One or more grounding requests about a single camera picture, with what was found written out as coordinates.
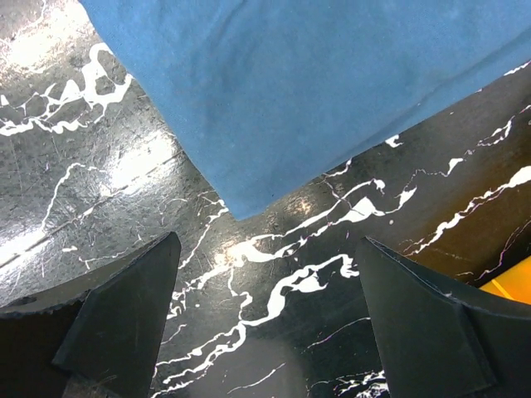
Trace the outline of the blue t-shirt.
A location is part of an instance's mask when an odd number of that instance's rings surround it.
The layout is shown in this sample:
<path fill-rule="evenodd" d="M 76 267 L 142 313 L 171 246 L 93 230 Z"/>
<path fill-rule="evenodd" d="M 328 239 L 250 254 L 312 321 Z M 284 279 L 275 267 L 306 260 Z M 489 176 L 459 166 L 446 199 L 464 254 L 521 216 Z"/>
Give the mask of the blue t-shirt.
<path fill-rule="evenodd" d="M 527 1 L 85 1 L 243 220 L 530 57 Z"/>

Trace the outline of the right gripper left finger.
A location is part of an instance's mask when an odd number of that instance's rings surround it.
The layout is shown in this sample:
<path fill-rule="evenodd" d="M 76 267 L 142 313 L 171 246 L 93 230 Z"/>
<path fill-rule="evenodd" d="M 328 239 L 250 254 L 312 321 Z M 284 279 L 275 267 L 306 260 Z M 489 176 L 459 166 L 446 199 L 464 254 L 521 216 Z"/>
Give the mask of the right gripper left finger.
<path fill-rule="evenodd" d="M 132 253 L 1 307 L 1 395 L 62 397 L 79 380 L 146 397 L 178 273 L 169 232 Z"/>

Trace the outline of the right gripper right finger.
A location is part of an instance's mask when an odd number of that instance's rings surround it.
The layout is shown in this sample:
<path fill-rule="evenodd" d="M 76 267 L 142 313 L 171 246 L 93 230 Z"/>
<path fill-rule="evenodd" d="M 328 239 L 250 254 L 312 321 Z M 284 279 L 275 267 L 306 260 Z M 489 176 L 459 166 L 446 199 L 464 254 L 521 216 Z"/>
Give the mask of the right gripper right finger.
<path fill-rule="evenodd" d="M 392 397 L 528 397 L 530 306 L 370 238 L 355 259 Z"/>

